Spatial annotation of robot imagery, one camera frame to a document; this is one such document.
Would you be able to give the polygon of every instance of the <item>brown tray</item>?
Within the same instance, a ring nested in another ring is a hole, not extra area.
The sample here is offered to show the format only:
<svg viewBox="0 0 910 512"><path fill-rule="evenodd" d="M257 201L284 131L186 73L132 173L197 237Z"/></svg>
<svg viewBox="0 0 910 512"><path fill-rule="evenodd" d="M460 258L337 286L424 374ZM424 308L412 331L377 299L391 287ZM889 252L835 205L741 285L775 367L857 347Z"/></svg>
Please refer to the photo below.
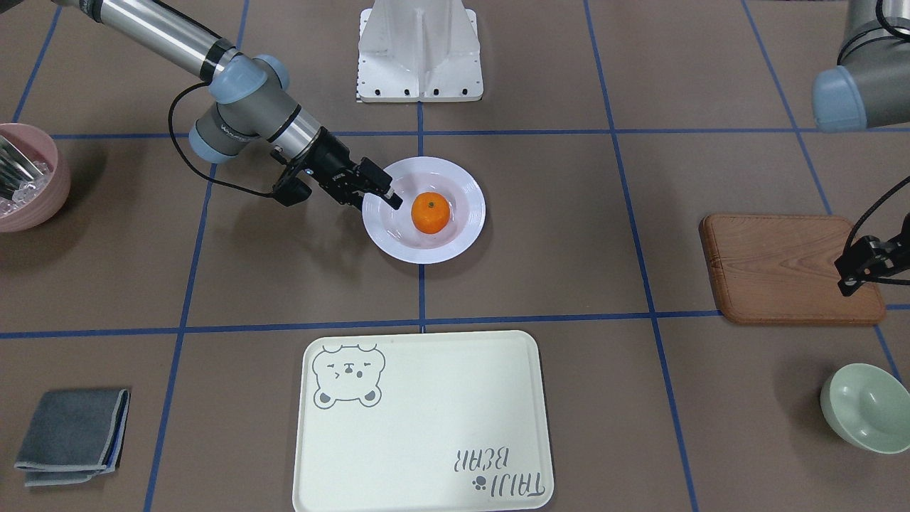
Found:
<svg viewBox="0 0 910 512"><path fill-rule="evenodd" d="M700 226L718 309L734 323L875 325L885 303L873 283L852 297L834 260L853 225L842 217L714 214Z"/></svg>

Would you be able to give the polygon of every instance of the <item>pink bowl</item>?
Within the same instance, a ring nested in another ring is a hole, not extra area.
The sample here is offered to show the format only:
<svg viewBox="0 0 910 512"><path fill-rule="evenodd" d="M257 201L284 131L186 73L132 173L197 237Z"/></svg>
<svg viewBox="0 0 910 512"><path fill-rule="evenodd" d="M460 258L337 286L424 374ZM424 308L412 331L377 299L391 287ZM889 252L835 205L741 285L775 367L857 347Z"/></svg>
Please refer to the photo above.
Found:
<svg viewBox="0 0 910 512"><path fill-rule="evenodd" d="M60 210L69 195L69 166L57 151L54 140L45 132L18 123L0 124L0 135L13 143L26 158L47 164L51 179L38 195L25 206L0 217L0 232L27 230L50 219Z"/></svg>

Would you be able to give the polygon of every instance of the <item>bear face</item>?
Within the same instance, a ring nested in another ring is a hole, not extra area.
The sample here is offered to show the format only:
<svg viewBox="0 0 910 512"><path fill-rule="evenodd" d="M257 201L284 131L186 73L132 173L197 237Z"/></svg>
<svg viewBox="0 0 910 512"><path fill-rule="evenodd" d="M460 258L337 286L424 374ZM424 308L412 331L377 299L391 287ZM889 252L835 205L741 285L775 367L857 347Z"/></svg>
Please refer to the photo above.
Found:
<svg viewBox="0 0 910 512"><path fill-rule="evenodd" d="M320 409L354 400L372 407L382 397L379 375L385 367L386 357L376 345L369 349L342 345L335 350L324 346L313 358L317 386L313 401Z"/></svg>

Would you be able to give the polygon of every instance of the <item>white plate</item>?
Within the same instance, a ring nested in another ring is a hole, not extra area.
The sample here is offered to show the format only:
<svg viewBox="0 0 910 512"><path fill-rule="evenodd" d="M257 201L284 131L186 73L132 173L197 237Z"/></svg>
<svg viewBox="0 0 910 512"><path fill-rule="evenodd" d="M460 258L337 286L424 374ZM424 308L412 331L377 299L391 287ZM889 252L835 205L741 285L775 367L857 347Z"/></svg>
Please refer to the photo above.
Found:
<svg viewBox="0 0 910 512"><path fill-rule="evenodd" d="M389 256L408 263L439 263L463 253L477 240L487 205L467 170L433 157L399 160L385 170L401 197L401 208L393 210L378 196L367 194L362 214L369 237ZM438 192L449 200L449 224L434 235L418 231L410 218L411 204L423 192Z"/></svg>
<svg viewBox="0 0 910 512"><path fill-rule="evenodd" d="M321 338L304 353L297 512L521 510L552 493L527 333Z"/></svg>

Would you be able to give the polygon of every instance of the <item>white bracket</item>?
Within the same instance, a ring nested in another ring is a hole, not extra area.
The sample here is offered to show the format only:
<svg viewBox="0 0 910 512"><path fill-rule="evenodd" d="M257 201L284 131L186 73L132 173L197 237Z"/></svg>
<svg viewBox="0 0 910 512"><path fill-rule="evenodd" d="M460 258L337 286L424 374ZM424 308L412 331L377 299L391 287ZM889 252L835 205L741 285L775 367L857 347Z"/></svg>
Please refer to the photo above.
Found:
<svg viewBox="0 0 910 512"><path fill-rule="evenodd" d="M360 13L358 100L477 101L477 15L461 0L376 0Z"/></svg>

